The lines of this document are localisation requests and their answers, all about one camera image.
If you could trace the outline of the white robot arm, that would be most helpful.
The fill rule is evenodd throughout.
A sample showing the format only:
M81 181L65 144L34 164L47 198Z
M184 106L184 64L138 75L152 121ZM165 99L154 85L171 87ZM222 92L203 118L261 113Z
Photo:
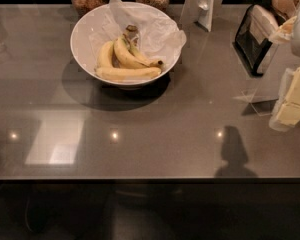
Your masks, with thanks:
M300 2L296 15L279 26L270 35L270 41L275 44L289 43L292 54L300 58ZM300 122L300 66L295 70L285 70L278 95L269 127L286 132Z

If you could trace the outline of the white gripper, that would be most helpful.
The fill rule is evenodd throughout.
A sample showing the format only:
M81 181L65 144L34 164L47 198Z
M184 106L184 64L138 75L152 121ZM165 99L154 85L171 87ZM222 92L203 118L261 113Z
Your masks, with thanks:
M272 110L269 127L276 131L287 132L299 121L300 67L295 72L287 68L281 78L278 100Z

